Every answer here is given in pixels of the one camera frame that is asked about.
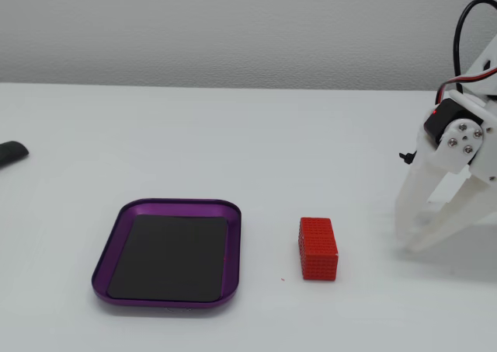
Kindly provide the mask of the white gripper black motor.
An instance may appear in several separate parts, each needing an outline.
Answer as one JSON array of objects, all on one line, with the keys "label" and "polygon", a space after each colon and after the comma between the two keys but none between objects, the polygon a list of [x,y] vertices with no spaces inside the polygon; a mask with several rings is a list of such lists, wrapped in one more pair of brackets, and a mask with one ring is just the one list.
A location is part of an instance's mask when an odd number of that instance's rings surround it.
[{"label": "white gripper black motor", "polygon": [[[470,176],[429,223],[419,213],[446,174]],[[416,154],[395,201],[398,239],[422,251],[488,216],[488,182],[496,180],[496,100],[455,90],[436,105],[419,129]]]}]

